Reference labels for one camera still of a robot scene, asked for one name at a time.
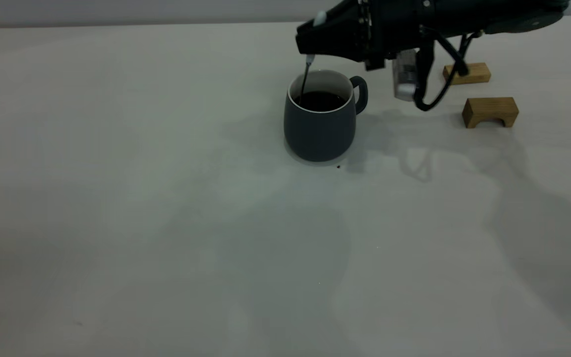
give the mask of wall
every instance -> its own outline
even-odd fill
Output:
[[[0,27],[301,21],[338,2],[339,0],[0,0]]]

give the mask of dark liquid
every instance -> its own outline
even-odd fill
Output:
[[[344,106],[347,100],[326,91],[310,91],[303,98],[295,98],[294,102],[309,111],[330,112]]]

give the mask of tabletop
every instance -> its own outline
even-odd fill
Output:
[[[296,26],[0,29],[0,357],[571,356],[571,17],[474,41],[490,83],[428,113],[319,56],[370,99],[317,165]]]

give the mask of dark gray mug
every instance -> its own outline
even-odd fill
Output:
[[[311,70],[305,92],[326,91],[338,95],[346,103],[333,111],[315,112],[295,103],[301,95],[303,74],[297,77],[287,91],[285,102],[285,139],[300,158],[308,161],[329,161],[345,153],[356,135],[356,115],[367,107],[367,83],[361,77],[347,79],[333,70]],[[356,103],[354,88],[360,88]]]

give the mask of wooden bridge block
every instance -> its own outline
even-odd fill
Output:
[[[456,74],[451,85],[454,86],[456,84],[487,83],[490,81],[490,70],[485,63],[469,63],[468,70],[469,73],[466,77],[460,77],[459,74]],[[444,67],[445,81],[449,79],[449,75],[452,71],[452,65],[447,65]]]
[[[514,98],[471,98],[462,112],[466,128],[473,129],[480,122],[500,119],[506,128],[512,128],[519,116]]]

